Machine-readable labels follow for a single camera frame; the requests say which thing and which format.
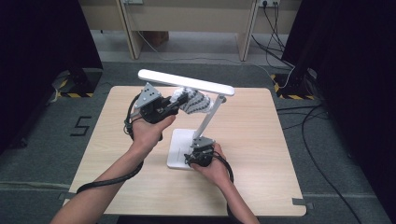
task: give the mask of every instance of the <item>wall socket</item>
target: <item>wall socket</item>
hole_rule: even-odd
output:
[[[260,0],[259,7],[262,7],[262,2],[267,2],[267,7],[274,7],[275,3],[279,6],[280,0]]]

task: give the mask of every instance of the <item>hand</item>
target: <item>hand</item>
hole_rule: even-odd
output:
[[[134,130],[133,145],[138,146],[137,148],[142,148],[147,153],[150,153],[150,151],[157,145],[163,130],[173,123],[176,116],[169,116],[155,124],[148,123],[139,117],[133,117],[133,120],[136,119],[132,123]]]
[[[215,152],[218,152],[220,156],[226,160],[221,150],[221,146],[218,143],[215,143],[213,147],[215,148]],[[230,182],[227,168],[216,158],[213,158],[212,162],[207,167],[202,167],[198,164],[192,163],[191,168],[201,173],[204,177],[212,181],[218,187],[220,187],[222,184]]]

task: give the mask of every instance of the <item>right hand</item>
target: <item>right hand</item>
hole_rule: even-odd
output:
[[[218,143],[215,143],[213,147],[215,148],[215,152],[218,152],[220,156],[224,160],[226,160],[221,150],[221,146]],[[213,158],[212,162],[206,167],[202,167],[198,164],[192,163],[191,168],[201,173],[204,177],[209,179],[218,187],[220,187],[222,184],[226,184],[231,181],[228,175],[227,168],[224,166],[224,164],[221,161],[219,161],[216,158]]]

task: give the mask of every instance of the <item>wooden table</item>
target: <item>wooden table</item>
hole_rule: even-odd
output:
[[[123,131],[123,121],[142,88],[111,90],[70,192],[93,181],[129,148],[132,140]],[[165,97],[175,89],[157,88]],[[106,214],[226,216],[226,202],[219,189],[195,171],[166,166],[172,131],[197,129],[204,116],[179,111],[172,126],[163,132],[163,140],[145,159],[141,172],[123,185]],[[220,106],[204,136],[221,144],[233,168],[234,183],[256,216],[305,214],[305,206],[292,203],[293,198],[303,196],[267,89],[235,88],[235,96]]]

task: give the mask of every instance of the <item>desk lamp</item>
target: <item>desk lamp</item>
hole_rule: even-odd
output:
[[[180,108],[183,110],[183,104],[187,104],[185,98],[183,98],[182,93],[190,93],[195,92],[197,94],[201,94],[199,91],[211,92],[217,95],[217,99],[214,102],[211,102],[210,108],[205,111],[207,114],[202,121],[201,125],[197,130],[190,129],[175,129],[172,133],[171,145],[169,148],[169,154],[167,159],[167,166],[171,169],[190,169],[190,166],[186,162],[186,159],[194,159],[193,150],[196,148],[200,148],[202,152],[208,151],[208,147],[211,147],[214,140],[210,138],[206,138],[202,136],[206,126],[209,124],[210,120],[215,115],[221,103],[225,102],[225,96],[233,96],[234,88],[227,85],[222,85],[219,83],[203,81],[199,79],[189,78],[189,77],[180,77],[160,72],[149,71],[146,69],[142,69],[138,72],[138,76],[142,80],[146,80],[149,82],[157,82],[170,86],[177,86],[182,88],[182,91],[175,91],[173,98],[181,95],[177,99],[171,100],[170,104],[179,103]],[[154,101],[156,98],[161,97],[161,93],[156,91],[149,83],[146,85],[145,89],[137,99],[135,108],[143,108],[149,102]]]

